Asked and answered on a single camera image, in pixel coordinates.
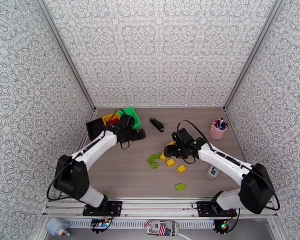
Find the lime green block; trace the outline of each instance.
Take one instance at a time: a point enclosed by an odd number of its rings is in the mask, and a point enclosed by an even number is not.
[[[155,160],[156,160],[156,155],[151,155],[148,159],[147,159],[147,163],[149,165],[151,165]]]
[[[184,182],[180,183],[180,184],[176,184],[176,189],[177,191],[181,191],[181,190],[185,190],[186,186],[184,185]]]
[[[162,155],[161,152],[158,152],[158,153],[156,154],[157,159],[159,159],[161,155]]]
[[[151,165],[152,165],[152,169],[158,169],[158,163],[157,162],[153,162]]]

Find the gray patterned wall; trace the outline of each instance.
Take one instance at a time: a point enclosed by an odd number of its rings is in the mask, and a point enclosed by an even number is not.
[[[97,107],[223,106],[274,0],[45,0]]]
[[[32,239],[92,111],[33,0],[0,0],[0,239]]]
[[[246,159],[270,173],[288,239],[300,239],[300,0],[286,0],[227,113]]]

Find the pen cup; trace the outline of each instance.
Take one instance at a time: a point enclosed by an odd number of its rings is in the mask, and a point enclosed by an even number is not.
[[[216,126],[213,124],[210,127],[209,135],[211,138],[218,140],[222,137],[223,133],[227,130],[228,128],[225,129],[218,129]]]

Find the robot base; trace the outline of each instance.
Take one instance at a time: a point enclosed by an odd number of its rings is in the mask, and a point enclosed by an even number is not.
[[[83,210],[83,216],[120,216],[122,201],[107,201],[106,207],[95,208],[86,204]]]
[[[236,210],[230,209],[230,210],[221,210],[219,214],[217,214],[213,209],[212,209],[212,203],[211,201],[198,201],[196,202],[197,204],[197,209],[198,209],[198,214],[199,217],[231,217],[231,213],[233,217],[237,216]]]

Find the small bottle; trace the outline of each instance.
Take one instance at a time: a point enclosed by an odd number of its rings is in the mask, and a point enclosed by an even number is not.
[[[216,168],[214,165],[211,165],[208,172],[206,173],[206,177],[209,180],[213,181],[217,177],[219,171],[220,170],[218,168]]]

